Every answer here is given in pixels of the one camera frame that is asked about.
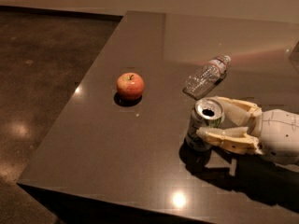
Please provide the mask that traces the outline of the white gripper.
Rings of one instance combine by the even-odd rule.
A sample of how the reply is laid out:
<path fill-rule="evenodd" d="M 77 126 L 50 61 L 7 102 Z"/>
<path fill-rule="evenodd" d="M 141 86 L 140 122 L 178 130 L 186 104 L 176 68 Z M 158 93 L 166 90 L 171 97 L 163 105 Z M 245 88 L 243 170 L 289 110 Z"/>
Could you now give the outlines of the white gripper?
<path fill-rule="evenodd" d="M 299 115 L 280 109 L 263 112 L 255 103 L 216 96 L 225 117 L 237 126 L 256 119 L 252 135 L 248 127 L 201 127 L 196 134 L 206 143 L 235 154 L 259 154 L 281 165 L 299 163 Z"/>

